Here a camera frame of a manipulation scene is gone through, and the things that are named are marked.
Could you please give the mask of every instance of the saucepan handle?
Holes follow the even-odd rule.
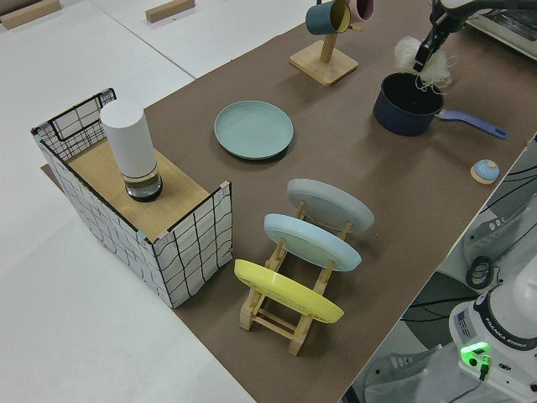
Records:
[[[443,122],[464,122],[472,125],[474,128],[479,128],[485,133],[489,133],[497,139],[505,140],[509,138],[509,133],[494,126],[492,123],[485,122],[480,118],[476,118],[473,115],[464,113],[461,111],[448,111],[441,109],[436,115],[436,118],[439,118]]]

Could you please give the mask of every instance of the mug holder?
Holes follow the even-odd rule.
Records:
[[[324,40],[295,53],[289,62],[323,86],[332,86],[358,68],[358,62],[335,49],[338,34],[328,34]]]

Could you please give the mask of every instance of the white canister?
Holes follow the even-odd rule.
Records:
[[[142,106],[124,98],[111,101],[101,110],[101,123],[127,193],[141,202],[155,199],[162,179]]]

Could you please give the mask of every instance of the grid pattern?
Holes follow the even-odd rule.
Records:
[[[99,112],[113,99],[113,90],[105,90],[32,129],[32,133],[56,180],[91,233],[168,306],[177,307],[232,259],[231,183],[224,182],[151,243],[67,163],[104,139]]]

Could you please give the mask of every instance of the brown table mat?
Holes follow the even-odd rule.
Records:
[[[493,190],[476,183],[470,167],[489,158],[504,173],[537,128],[535,63],[467,28],[442,48],[458,56],[445,107],[496,123],[511,139],[440,121],[415,138],[387,132],[372,115],[380,83],[394,72],[395,44],[428,33],[429,8],[421,0],[383,0],[375,7],[362,33],[339,35],[336,47],[360,65],[333,87],[289,63],[319,39],[301,25],[146,110],[156,149],[206,189],[232,182],[236,258],[263,264],[269,257],[274,245],[263,217],[294,213],[285,193],[293,178],[348,191],[376,217],[368,231],[348,238],[362,264],[334,273],[326,289],[346,314],[333,325],[314,323],[298,357],[268,329],[239,328],[248,288],[232,264],[175,310],[259,402],[337,401]],[[216,141],[216,115],[242,100],[271,102],[289,114],[295,137],[283,155],[241,160]],[[282,273],[313,285],[318,270],[289,257]]]

